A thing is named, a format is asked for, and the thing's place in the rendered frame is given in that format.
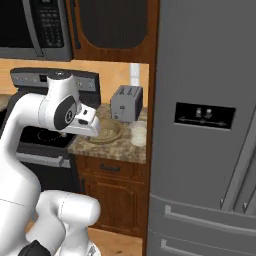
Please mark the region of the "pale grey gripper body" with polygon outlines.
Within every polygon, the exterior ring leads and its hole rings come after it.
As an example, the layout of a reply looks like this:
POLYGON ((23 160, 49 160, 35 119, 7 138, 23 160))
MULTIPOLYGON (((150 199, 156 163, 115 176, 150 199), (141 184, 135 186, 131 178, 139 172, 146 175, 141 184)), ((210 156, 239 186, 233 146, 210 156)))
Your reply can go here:
POLYGON ((75 118, 70 125, 65 128, 66 133, 97 137, 100 133, 100 121, 97 116, 91 123, 83 119, 75 118))

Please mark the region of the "clear glass of lemonade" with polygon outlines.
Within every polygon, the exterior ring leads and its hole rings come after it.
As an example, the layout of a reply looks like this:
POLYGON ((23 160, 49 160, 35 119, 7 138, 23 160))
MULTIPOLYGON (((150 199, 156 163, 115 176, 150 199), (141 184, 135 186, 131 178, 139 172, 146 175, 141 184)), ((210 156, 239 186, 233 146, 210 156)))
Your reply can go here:
POLYGON ((143 147, 146 145, 147 123, 136 121, 129 125, 131 130, 131 143, 134 146, 143 147))

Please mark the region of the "grey fridge drawer front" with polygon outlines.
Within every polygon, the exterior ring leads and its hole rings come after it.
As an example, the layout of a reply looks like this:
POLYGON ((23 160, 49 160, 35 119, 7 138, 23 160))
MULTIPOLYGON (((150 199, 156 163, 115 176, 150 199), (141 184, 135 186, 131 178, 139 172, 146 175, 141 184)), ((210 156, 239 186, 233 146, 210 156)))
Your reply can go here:
POLYGON ((239 215, 231 212, 222 212, 216 209, 179 203, 163 199, 153 194, 150 195, 149 202, 149 216, 151 218, 151 222, 155 222, 156 217, 159 217, 164 223, 167 223, 168 220, 173 220, 165 217, 165 205, 170 205, 174 213, 218 222, 225 225, 256 230, 256 218, 254 217, 246 217, 244 215, 239 215))
MULTIPOLYGON (((168 253, 166 251, 161 251, 160 242, 162 239, 178 240, 178 241, 193 243, 190 241, 185 241, 185 240, 181 240, 181 239, 177 239, 177 238, 164 236, 159 233, 153 232, 152 230, 149 230, 148 231, 148 239, 147 239, 146 256, 177 256, 174 253, 168 253)), ((198 243, 193 243, 193 244, 200 246, 202 248, 205 256, 256 256, 256 251, 254 251, 253 253, 247 253, 247 252, 228 250, 228 249, 223 249, 223 248, 202 245, 202 244, 198 244, 198 243)))

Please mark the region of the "grey fridge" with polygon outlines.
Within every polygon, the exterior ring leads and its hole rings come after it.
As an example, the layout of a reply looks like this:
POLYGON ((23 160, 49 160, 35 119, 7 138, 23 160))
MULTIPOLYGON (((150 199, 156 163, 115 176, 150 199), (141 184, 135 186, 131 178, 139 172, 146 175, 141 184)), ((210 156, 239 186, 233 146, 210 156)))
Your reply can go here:
POLYGON ((256 256, 256 0, 161 0, 146 256, 256 256))

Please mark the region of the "grey fridge door with dispenser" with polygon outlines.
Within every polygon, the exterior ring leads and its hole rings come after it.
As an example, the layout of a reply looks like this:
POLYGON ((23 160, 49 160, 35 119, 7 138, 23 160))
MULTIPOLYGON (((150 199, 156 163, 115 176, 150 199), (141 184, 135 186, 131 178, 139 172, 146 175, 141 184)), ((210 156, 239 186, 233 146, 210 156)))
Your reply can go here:
POLYGON ((256 109, 256 0, 161 0, 151 192, 217 209, 256 109))

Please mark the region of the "black and grey stove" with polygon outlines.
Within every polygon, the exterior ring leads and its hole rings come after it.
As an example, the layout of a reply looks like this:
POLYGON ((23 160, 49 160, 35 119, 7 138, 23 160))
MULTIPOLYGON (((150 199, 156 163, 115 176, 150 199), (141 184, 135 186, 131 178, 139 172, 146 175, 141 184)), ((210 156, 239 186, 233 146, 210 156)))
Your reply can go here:
MULTIPOLYGON (((47 76, 52 72, 65 72, 65 69, 53 68, 14 68, 10 76, 18 95, 36 93, 46 95, 48 92, 47 76)), ((87 105, 77 119, 88 121, 91 110, 101 104, 99 74, 87 71, 71 70, 79 90, 80 102, 87 105)), ((40 155, 47 157, 63 156, 70 161, 70 168, 51 167, 40 164, 22 162, 35 173, 41 183, 41 190, 62 190, 80 192, 79 178, 75 159, 68 147, 75 139, 75 134, 49 131, 43 128, 27 126, 23 129, 17 153, 40 155)))

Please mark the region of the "grey toaster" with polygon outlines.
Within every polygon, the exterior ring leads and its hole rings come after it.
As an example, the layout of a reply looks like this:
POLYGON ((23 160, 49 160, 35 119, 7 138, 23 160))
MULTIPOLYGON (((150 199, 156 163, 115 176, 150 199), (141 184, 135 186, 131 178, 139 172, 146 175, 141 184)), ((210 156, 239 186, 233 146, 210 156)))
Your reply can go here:
POLYGON ((143 88, 121 85, 110 99, 111 117, 121 122, 137 121, 142 106, 143 88))

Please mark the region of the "brown wooden drawer front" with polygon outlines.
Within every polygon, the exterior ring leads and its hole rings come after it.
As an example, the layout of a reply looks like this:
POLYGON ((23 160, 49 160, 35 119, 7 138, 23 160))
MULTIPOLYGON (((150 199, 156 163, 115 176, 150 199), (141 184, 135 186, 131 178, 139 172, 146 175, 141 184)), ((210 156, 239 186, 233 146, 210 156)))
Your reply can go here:
POLYGON ((144 164, 77 155, 76 165, 81 174, 145 182, 144 164), (100 164, 111 167, 120 167, 121 170, 119 172, 102 170, 100 169, 100 164))

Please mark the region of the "brown base cupboard door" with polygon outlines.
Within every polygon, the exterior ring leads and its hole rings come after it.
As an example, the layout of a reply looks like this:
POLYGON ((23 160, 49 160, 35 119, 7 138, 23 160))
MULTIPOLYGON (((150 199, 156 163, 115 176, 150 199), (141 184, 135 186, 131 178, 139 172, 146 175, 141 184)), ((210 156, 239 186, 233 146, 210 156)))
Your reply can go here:
POLYGON ((142 238, 146 230, 146 186, 137 182, 82 175, 86 195, 101 205, 93 228, 142 238))

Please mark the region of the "grey microwave oven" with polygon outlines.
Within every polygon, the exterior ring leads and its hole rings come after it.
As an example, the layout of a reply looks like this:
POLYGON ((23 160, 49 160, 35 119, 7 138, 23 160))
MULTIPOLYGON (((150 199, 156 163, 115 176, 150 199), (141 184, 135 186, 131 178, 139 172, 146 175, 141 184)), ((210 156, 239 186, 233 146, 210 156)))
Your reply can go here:
POLYGON ((72 46, 65 0, 30 0, 44 57, 37 57, 22 0, 0 0, 0 58, 71 61, 72 46))

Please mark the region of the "white wall socket plate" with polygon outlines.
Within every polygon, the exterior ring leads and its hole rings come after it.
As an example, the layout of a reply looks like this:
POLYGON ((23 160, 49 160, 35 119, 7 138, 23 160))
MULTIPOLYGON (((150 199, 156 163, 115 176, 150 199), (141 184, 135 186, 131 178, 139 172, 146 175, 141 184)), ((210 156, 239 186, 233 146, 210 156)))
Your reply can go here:
POLYGON ((132 86, 140 85, 140 64, 139 63, 130 64, 130 84, 132 86))

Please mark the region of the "brown wall cupboard door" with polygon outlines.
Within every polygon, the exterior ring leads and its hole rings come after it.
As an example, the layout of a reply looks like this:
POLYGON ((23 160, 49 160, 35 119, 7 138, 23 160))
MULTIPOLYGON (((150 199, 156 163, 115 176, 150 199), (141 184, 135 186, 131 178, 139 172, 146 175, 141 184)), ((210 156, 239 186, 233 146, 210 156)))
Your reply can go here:
POLYGON ((80 49, 75 48, 70 0, 66 0, 76 60, 152 64, 160 0, 76 0, 80 49))

